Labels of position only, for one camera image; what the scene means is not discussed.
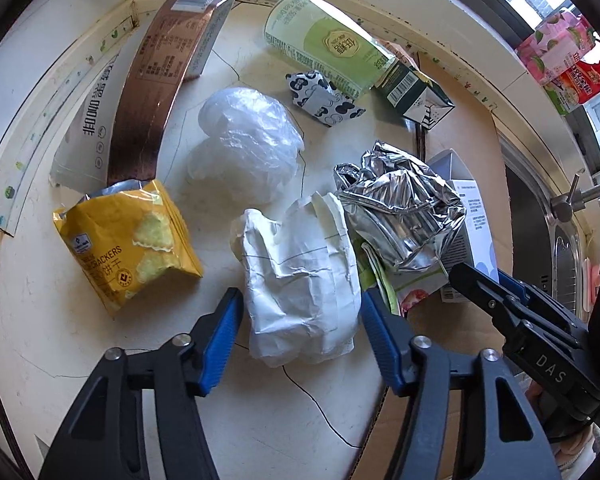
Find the clear plastic bag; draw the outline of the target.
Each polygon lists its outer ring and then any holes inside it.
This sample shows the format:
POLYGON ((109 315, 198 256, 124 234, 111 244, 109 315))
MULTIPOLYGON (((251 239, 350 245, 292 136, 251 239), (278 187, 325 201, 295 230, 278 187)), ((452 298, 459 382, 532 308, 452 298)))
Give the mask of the clear plastic bag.
POLYGON ((189 179, 214 181, 238 203, 277 200, 298 171, 302 135, 272 96, 246 87, 219 90, 204 102, 198 125, 206 138, 189 155, 189 179))

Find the chrome kitchen faucet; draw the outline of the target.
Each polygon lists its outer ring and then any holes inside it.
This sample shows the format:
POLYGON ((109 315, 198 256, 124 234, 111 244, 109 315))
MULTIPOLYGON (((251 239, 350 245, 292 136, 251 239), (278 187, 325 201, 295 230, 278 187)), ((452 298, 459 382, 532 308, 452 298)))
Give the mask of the chrome kitchen faucet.
POLYGON ((579 188, 580 177, 580 172, 575 174, 569 191, 550 200, 550 211, 559 222, 570 222, 575 212, 584 209, 587 203, 600 198, 600 184, 581 191, 579 188))

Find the green white cigarette box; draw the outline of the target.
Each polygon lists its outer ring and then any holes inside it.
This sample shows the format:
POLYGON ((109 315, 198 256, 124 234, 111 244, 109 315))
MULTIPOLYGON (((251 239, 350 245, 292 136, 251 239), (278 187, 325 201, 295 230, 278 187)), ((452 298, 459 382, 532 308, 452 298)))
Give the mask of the green white cigarette box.
POLYGON ((428 130, 455 108, 437 81, 401 61, 393 63, 375 88, 401 117, 428 130))

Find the pink refill pouch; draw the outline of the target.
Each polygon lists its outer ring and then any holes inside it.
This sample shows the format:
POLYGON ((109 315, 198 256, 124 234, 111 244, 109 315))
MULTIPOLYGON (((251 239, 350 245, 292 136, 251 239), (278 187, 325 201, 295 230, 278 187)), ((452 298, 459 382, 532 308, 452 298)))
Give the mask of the pink refill pouch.
POLYGON ((544 86, 595 47, 594 32, 583 15, 560 9, 542 21, 515 52, 533 79, 544 86))

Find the flat brown cardboard sheet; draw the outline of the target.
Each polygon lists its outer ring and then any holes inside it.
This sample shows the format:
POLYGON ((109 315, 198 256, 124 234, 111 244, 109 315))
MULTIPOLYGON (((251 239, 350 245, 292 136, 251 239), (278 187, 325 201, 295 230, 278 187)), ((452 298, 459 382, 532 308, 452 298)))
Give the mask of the flat brown cardboard sheet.
MULTIPOLYGON (((482 208, 468 214, 466 226, 443 257, 445 266, 466 261, 494 274, 513 272, 514 248, 506 166, 491 112, 454 77, 422 53, 419 68, 432 77, 455 108, 427 134, 427 158, 436 170, 455 183, 474 182, 469 194, 480 196, 482 208)), ((419 301, 408 312, 416 333, 424 334, 446 350, 474 356, 484 348, 500 350, 504 337, 486 312, 458 292, 443 287, 419 301)), ((385 477, 401 431, 407 400, 390 389, 380 398, 349 477, 385 477)))

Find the silver foil bag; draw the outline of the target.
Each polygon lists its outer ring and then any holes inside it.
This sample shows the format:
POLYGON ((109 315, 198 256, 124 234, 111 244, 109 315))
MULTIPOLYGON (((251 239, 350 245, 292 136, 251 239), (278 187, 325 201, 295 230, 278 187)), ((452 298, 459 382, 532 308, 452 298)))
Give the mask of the silver foil bag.
POLYGON ((337 165, 334 180, 350 226, 393 273, 440 263, 466 218, 448 182, 386 142, 375 142, 357 165, 337 165))

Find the green pink snack wrapper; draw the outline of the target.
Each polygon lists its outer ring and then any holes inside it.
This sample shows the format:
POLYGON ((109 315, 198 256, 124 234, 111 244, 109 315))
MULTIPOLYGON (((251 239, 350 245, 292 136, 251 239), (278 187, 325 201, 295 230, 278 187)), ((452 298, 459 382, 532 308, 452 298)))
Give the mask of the green pink snack wrapper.
POLYGON ((431 296, 449 283, 448 274, 441 263, 435 263, 425 271, 391 272, 375 249, 362 238, 353 243, 358 278, 361 289, 377 286, 382 300, 392 314, 407 317, 416 304, 431 296))

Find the green drink bottle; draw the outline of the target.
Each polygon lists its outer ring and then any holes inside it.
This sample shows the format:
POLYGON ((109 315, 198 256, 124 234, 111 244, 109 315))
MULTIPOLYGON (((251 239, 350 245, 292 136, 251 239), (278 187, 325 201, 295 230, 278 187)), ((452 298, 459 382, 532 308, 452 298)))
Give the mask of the green drink bottle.
POLYGON ((373 88, 396 56, 325 0, 279 0, 264 38, 308 70, 317 70, 352 100, 373 88))

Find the brown white coffee box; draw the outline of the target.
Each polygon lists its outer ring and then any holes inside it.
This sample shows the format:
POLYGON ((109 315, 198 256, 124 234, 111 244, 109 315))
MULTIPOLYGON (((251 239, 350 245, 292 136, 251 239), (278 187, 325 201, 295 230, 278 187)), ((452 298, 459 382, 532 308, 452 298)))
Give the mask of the brown white coffee box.
POLYGON ((53 185, 91 194, 157 175, 171 110, 201 76, 235 0, 166 0, 107 64, 58 146, 53 185))

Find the yellow cracker bag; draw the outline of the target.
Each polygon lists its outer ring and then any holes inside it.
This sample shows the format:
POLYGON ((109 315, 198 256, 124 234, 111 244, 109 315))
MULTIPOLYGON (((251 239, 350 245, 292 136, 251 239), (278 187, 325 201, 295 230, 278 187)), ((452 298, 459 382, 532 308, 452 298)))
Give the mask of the yellow cracker bag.
POLYGON ((204 276, 186 223, 158 180, 126 180, 53 213, 54 226, 110 316, 166 272, 204 276))

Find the stainless steel sink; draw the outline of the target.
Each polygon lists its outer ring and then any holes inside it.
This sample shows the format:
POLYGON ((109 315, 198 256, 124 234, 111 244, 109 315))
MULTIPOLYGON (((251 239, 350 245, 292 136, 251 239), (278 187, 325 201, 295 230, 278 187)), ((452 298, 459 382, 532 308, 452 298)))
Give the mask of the stainless steel sink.
POLYGON ((584 317, 584 273, 577 227, 556 220, 553 193, 528 158, 502 136, 513 230, 513 277, 542 289, 584 317))

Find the black white spotted wrapper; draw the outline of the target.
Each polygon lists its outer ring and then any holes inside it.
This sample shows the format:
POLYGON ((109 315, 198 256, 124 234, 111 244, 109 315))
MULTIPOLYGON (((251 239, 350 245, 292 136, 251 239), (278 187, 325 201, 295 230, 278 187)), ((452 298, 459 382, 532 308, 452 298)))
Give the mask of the black white spotted wrapper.
POLYGON ((286 75, 291 101, 321 124, 331 127, 366 113, 318 70, 286 75))

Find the white paper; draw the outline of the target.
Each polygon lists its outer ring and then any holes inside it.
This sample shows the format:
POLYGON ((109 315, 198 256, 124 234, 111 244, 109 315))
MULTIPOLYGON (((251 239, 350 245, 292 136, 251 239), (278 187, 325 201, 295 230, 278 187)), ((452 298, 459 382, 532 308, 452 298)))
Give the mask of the white paper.
POLYGON ((278 221, 245 210, 232 223, 230 248, 245 272, 253 359, 317 364, 354 349, 361 285, 335 194, 300 198, 278 221))

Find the red spray bottle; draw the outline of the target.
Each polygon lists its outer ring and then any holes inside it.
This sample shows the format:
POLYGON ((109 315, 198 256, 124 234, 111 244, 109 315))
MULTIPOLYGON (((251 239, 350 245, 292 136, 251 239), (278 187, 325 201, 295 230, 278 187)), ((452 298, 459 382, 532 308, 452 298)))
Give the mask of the red spray bottle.
POLYGON ((566 116, 600 94, 600 44, 581 61, 544 84, 559 115, 566 116))

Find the small white box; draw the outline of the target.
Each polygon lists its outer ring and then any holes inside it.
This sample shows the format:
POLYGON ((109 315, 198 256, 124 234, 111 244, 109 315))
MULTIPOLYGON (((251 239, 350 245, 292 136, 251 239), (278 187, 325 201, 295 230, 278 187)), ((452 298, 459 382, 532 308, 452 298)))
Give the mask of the small white box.
POLYGON ((465 208, 464 223, 442 254, 445 271, 450 272, 454 264, 464 262, 497 282, 498 262, 477 181, 454 150, 440 152, 428 165, 454 188, 465 208))

